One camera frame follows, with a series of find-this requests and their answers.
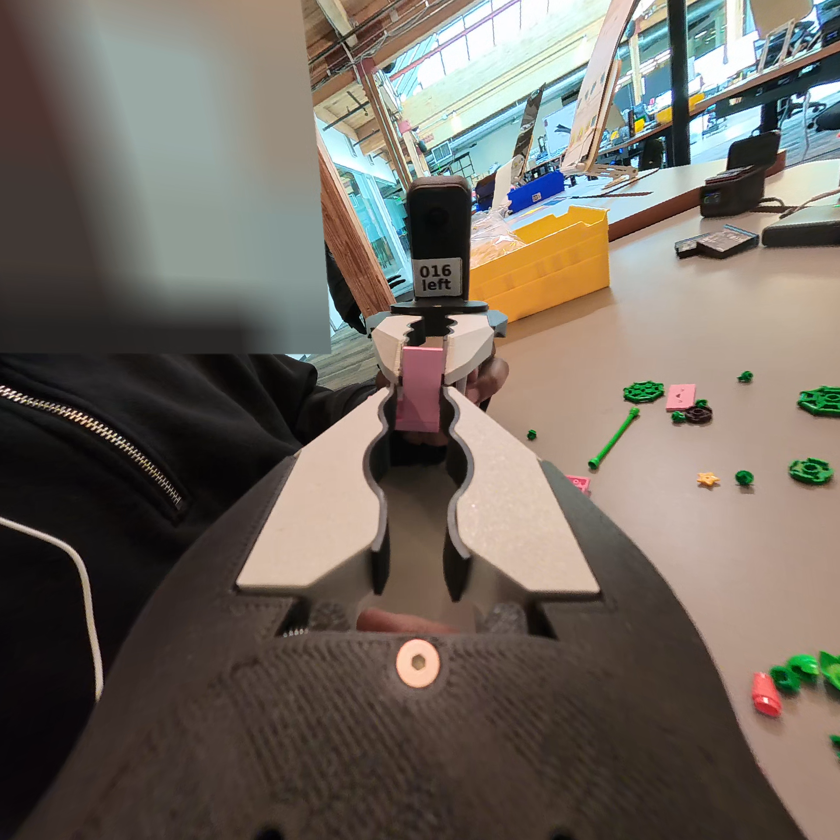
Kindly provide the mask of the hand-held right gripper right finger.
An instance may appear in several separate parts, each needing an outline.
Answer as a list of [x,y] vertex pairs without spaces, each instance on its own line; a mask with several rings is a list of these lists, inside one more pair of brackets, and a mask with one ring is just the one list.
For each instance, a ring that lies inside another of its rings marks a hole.
[[601,588],[560,505],[569,481],[464,394],[450,420],[444,581],[452,601],[591,601]]

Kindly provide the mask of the hanging black jacket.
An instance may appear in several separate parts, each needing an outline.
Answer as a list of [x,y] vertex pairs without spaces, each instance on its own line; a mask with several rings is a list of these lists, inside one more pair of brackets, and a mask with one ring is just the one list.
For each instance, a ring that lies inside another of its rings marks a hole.
[[329,294],[336,312],[342,321],[361,335],[366,335],[366,326],[361,309],[354,299],[347,280],[344,278],[327,243],[324,243]]

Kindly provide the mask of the green flexible rod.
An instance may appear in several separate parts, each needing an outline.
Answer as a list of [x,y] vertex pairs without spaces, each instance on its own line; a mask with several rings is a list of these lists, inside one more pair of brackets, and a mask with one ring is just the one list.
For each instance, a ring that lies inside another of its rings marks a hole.
[[590,471],[595,472],[601,467],[604,459],[607,456],[609,456],[609,454],[612,452],[618,441],[625,435],[626,431],[633,425],[633,423],[639,417],[640,413],[641,411],[638,406],[633,406],[629,410],[620,427],[608,439],[608,441],[604,444],[602,449],[587,461],[587,467]]

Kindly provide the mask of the tilted wooden board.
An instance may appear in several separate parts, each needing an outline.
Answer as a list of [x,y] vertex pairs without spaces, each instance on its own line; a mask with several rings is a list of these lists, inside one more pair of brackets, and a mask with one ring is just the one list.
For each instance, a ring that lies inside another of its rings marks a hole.
[[638,4],[612,1],[607,9],[575,103],[570,144],[560,167],[564,175],[584,174],[596,160],[621,68],[616,53]]

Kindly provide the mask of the clear plastic bags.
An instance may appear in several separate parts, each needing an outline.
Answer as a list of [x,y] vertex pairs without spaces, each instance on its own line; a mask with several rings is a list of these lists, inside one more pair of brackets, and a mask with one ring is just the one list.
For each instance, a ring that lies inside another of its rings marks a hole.
[[469,238],[472,260],[488,261],[526,247],[527,242],[513,230],[509,216],[506,207],[472,215]]

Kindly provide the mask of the pink brick block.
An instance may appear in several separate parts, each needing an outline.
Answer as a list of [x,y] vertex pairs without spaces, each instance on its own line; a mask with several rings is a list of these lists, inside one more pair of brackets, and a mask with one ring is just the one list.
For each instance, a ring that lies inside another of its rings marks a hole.
[[440,431],[440,392],[444,372],[445,350],[442,347],[405,347],[395,431],[418,434],[437,434]]

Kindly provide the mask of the black metal pole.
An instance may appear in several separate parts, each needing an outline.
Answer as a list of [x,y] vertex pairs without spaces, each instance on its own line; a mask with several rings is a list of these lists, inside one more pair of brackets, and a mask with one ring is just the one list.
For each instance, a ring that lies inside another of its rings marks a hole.
[[688,91],[688,27],[685,1],[667,1],[670,50],[671,124],[668,130],[668,167],[690,164],[690,95]]

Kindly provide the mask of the person's left hand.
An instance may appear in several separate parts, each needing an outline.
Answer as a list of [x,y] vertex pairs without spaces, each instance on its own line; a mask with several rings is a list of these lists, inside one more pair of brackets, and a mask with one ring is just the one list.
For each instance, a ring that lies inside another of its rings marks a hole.
[[[468,374],[463,393],[472,403],[479,406],[499,392],[508,375],[508,363],[492,354]],[[436,433],[400,432],[397,436],[404,443],[414,446],[428,445],[440,448],[448,444],[444,423],[441,423],[440,430]]]

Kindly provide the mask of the wooden post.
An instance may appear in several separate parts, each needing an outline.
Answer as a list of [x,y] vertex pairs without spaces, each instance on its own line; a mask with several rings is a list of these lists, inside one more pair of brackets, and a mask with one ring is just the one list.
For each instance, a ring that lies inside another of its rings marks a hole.
[[362,317],[368,319],[388,312],[395,299],[318,128],[315,134],[324,238]]

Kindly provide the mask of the blue plastic bin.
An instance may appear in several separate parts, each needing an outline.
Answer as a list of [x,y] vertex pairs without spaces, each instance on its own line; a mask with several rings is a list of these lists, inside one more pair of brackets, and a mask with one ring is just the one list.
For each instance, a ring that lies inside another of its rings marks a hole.
[[[496,173],[492,173],[480,179],[476,184],[474,205],[477,212],[490,209],[495,192],[495,181]],[[509,209],[511,213],[516,214],[526,207],[562,193],[564,187],[565,178],[560,171],[552,171],[541,175],[530,182],[510,189],[508,193]]]

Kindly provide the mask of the coral cone piece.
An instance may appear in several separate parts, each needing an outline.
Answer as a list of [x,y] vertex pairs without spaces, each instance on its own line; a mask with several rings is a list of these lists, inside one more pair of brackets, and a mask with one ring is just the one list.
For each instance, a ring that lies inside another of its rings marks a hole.
[[772,676],[764,671],[752,675],[751,701],[753,708],[761,715],[779,719],[783,706],[780,693]]

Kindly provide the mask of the green dome piece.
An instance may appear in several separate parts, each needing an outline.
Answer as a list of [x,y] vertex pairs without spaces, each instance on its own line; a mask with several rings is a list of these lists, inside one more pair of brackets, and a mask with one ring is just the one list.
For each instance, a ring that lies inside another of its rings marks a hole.
[[798,693],[804,684],[815,684],[821,675],[821,666],[811,654],[796,654],[783,665],[774,665],[769,670],[775,688],[786,695]]

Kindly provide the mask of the scattered small green clips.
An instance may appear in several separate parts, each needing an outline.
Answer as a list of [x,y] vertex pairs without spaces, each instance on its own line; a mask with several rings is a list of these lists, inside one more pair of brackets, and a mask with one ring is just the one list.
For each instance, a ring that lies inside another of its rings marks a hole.
[[[756,671],[794,656],[838,655],[838,421],[808,414],[796,396],[835,376],[782,374],[766,364],[664,361],[523,377],[511,429],[534,429],[538,453],[586,472],[626,417],[633,382],[696,384],[710,423],[673,423],[664,397],[595,471],[591,499],[653,561],[709,648],[765,770],[838,776],[837,691],[819,678],[783,696],[779,719],[750,699]],[[824,486],[793,480],[790,462],[814,457],[835,470]],[[710,471],[719,485],[697,484]]]

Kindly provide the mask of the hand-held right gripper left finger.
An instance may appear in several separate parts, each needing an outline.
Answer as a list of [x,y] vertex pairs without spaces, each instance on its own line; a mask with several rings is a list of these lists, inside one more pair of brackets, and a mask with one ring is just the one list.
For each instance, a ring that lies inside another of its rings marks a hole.
[[236,585],[292,597],[383,593],[390,573],[387,469],[393,386],[378,390],[295,457]]

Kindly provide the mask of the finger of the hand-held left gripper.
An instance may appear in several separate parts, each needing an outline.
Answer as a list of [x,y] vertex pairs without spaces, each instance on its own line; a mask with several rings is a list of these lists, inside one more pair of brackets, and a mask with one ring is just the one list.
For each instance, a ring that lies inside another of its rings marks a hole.
[[397,384],[403,375],[405,348],[423,347],[427,336],[421,317],[382,317],[371,330],[378,373],[377,389]]
[[445,335],[434,337],[444,351],[443,384],[456,385],[478,369],[492,352],[495,330],[488,318],[450,318]]

